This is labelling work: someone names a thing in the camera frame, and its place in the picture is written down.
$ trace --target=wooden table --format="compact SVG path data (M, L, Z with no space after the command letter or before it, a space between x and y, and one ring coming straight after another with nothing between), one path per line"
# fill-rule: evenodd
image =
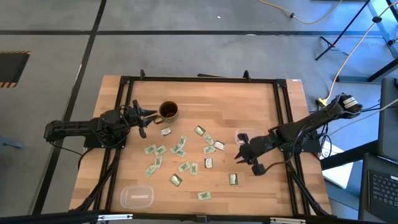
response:
M120 76L104 76L94 117L114 108L119 80ZM294 120L301 119L308 115L301 81L287 80L287 86ZM266 175L256 177L251 166L236 164L234 160L239 151L235 142L237 129L255 128L267 134L269 128L278 125L274 97L272 85L263 83L134 82L132 99L137 99L144 109L157 110L162 102L171 100L178 104L180 114L172 124L150 124L146 129L146 139L140 138L137 128L131 129L126 147L121 153L111 211L291 216L285 166L275 166ZM193 131L197 125L205 128L213 139L226 143L225 150L204 155L206 142ZM172 134L162 137L160 130L167 126L170 126ZM187 137L184 147L187 155L183 159L169 151L181 135ZM155 155L146 155L144 149L152 144L158 147L165 145L168 150L163 153L161 168L147 178L144 171L154 163ZM79 206L97 184L103 156L104 149L94 149L83 158L70 208ZM213 158L212 169L205 169L205 157ZM323 209L330 213L319 161L307 153L302 153L300 157L308 189ZM185 161L199 163L197 176L190 175L189 170L183 173L178 171L177 166ZM278 161L283 161L283 155L278 150L272 150L259 158L259 162L266 167ZM239 185L229 185L229 173L238 174ZM179 187L169 182L173 174L183 179ZM120 204L122 189L137 184L154 188L153 204L139 210L123 208ZM104 207L107 190L105 187L101 208ZM211 200L199 201L197 193L202 191L210 191ZM295 192L302 213L297 186Z

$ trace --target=gray floor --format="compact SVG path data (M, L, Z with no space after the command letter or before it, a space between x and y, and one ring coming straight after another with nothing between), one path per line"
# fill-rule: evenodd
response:
M0 29L91 29L99 4L98 0L0 0ZM312 21L336 3L300 0L278 4ZM99 28L341 30L361 5L344 2L321 23L304 26L255 0L118 0L108 1ZM350 30L366 30L371 18L365 9ZM20 151L8 147L0 150L0 217L30 212L50 152L50 145L42 139L44 126L62 117L87 40L87 36L0 35L0 50L32 52L17 88L0 89L0 135L26 145ZM344 37L338 47L349 52L358 40L359 37ZM328 52L314 61L325 47L318 37L298 36L100 36L95 40L72 119L91 117L103 75L138 75L142 68L149 76L208 73L241 77L243 71L249 70L255 78L297 78L303 81L309 110L314 110L314 100L327 95L331 80L345 59L339 52ZM366 38L341 74L368 76L392 59L383 39ZM375 105L380 96L379 85L338 83L332 95L342 91L353 94L364 107ZM349 122L334 121L330 131ZM377 115L356 123L333 135L333 144L350 149L372 141L377 138L377 124ZM82 138L70 138L65 147L81 151L82 142ZM77 160L74 154L61 153L45 213L67 211ZM334 213L347 217L334 207Z

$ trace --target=tripod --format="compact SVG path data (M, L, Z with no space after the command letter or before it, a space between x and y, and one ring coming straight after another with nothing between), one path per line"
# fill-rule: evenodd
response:
M337 50L340 51L341 53L345 54L348 56L348 54L336 47L337 42L340 40L340 38L344 35L344 33L347 31L347 29L350 27L350 25L355 21L355 19L359 16L359 14L362 12L362 10L368 5L370 0L367 0L365 4L362 6L362 8L356 13L356 15L353 17L353 19L349 22L349 24L346 26L346 28L342 31L342 33L337 37L337 39L331 43L326 38L321 36L321 39L325 41L328 44L328 48L324 50L315 60L319 60L324 54L326 54L329 50Z

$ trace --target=cup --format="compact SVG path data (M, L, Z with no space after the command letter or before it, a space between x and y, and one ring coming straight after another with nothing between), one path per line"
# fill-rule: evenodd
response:
M173 101L163 102L159 107L159 114L154 120L155 124L161 124L163 122L171 123L177 119L178 106Z

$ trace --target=plastic lid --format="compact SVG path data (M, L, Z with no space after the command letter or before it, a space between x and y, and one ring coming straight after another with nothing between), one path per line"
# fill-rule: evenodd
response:
M257 136L263 136L264 133L258 129L254 129L254 128L241 128L235 131L235 142L238 145L243 145L244 142L238 139L238 134L241 133L246 133L249 137L249 142L250 139L257 137Z
M123 188L120 204L124 208L147 208L154 202L154 189L150 185L130 185Z

